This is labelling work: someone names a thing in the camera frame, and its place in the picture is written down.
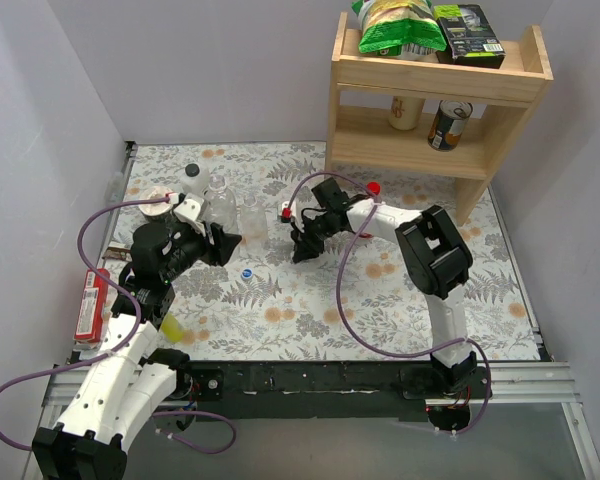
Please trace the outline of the red bottle cap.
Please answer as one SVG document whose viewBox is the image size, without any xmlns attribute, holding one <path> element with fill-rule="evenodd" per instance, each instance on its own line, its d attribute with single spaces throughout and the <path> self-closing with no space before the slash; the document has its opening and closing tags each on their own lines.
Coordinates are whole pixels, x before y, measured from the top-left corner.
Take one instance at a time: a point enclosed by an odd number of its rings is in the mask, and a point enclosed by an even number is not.
<svg viewBox="0 0 600 480">
<path fill-rule="evenodd" d="M 379 195 L 380 191 L 381 191 L 381 186 L 377 183 L 377 182 L 369 182 L 367 184 L 367 189 L 373 194 L 373 195 Z"/>
</svg>

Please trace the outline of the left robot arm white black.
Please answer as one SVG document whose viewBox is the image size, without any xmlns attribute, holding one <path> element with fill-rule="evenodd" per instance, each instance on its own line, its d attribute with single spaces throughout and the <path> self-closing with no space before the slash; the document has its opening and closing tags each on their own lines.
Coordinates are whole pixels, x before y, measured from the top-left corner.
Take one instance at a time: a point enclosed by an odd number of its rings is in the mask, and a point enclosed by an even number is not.
<svg viewBox="0 0 600 480">
<path fill-rule="evenodd" d="M 192 390 L 188 355 L 155 345 L 175 298 L 173 282 L 198 261 L 226 265 L 241 240 L 216 223 L 203 233 L 183 222 L 136 229 L 96 361 L 56 424 L 34 436 L 44 478 L 123 477 L 131 444 L 158 405 Z"/>
</svg>

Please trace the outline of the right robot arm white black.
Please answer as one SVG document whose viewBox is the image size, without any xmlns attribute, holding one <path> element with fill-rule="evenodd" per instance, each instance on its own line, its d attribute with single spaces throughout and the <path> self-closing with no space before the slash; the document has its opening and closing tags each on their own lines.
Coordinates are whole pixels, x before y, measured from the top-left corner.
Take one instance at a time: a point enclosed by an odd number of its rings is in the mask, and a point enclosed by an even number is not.
<svg viewBox="0 0 600 480">
<path fill-rule="evenodd" d="M 350 196 L 336 180 L 345 176 L 323 172 L 325 179 L 312 189 L 319 207 L 313 218 L 296 210 L 294 190 L 279 207 L 279 218 L 292 227 L 292 261 L 300 263 L 319 257 L 325 241 L 341 232 L 358 239 L 363 234 L 397 244 L 413 285 L 425 296 L 431 325 L 432 347 L 424 352 L 397 354 L 383 351 L 352 336 L 365 348 L 383 356 L 413 359 L 429 356 L 434 389 L 444 397 L 455 397 L 469 384 L 477 367 L 476 354 L 468 338 L 464 308 L 464 286 L 473 257 L 450 216 L 434 205 L 425 210 L 392 207 L 380 198 L 375 183 Z"/>
</svg>

